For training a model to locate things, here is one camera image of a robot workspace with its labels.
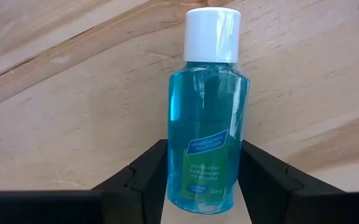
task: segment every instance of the bottle neck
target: bottle neck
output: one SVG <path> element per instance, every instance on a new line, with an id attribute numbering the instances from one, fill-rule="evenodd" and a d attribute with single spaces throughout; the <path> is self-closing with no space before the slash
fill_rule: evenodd
<path id="1" fill-rule="evenodd" d="M 185 67 L 221 67 L 221 68 L 236 68 L 237 63 L 222 63 L 222 62 L 185 62 Z"/>

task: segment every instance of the black holder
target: black holder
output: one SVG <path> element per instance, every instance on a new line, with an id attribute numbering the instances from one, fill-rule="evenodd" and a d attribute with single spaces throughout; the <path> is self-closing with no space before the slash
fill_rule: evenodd
<path id="1" fill-rule="evenodd" d="M 346 193 L 243 141 L 238 180 L 254 224 L 358 223 L 359 193 Z M 167 140 L 91 190 L 0 192 L 0 223 L 161 222 Z"/>

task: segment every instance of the white bottle cap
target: white bottle cap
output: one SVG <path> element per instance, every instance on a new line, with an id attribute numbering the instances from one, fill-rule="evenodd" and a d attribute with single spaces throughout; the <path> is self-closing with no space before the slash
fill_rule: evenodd
<path id="1" fill-rule="evenodd" d="M 237 63 L 240 12 L 223 7 L 203 7 L 186 13 L 186 62 Z"/>

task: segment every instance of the mouthwash bottle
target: mouthwash bottle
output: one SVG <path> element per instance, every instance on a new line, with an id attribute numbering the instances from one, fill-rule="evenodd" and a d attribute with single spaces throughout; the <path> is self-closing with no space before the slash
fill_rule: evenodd
<path id="1" fill-rule="evenodd" d="M 169 80 L 168 199 L 214 214 L 233 206 L 249 80 L 237 70 L 240 13 L 186 14 L 185 67 Z"/>

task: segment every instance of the wood grain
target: wood grain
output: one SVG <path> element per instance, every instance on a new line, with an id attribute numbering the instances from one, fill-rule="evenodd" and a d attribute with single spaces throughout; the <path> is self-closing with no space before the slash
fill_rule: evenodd
<path id="1" fill-rule="evenodd" d="M 251 79 L 245 138 L 359 190 L 359 0 L 132 1 L 115 11 L 119 2 L 78 1 L 65 14 L 70 3 L 53 1 L 38 10 L 63 4 L 59 22 L 35 22 L 20 37 L 28 45 L 5 37 L 0 189 L 89 189 L 166 138 L 167 82 L 182 66 L 185 12 L 225 4 L 243 15 L 239 65 Z M 14 9 L 5 9 L 6 18 Z M 98 15 L 94 26 L 86 9 Z M 88 22 L 79 28 L 75 21 Z M 41 39 L 56 41 L 29 47 Z M 33 53 L 12 53 L 21 50 Z M 242 199 L 236 202 L 215 220 L 168 203 L 163 223 L 180 223 L 172 216 L 249 221 Z"/>

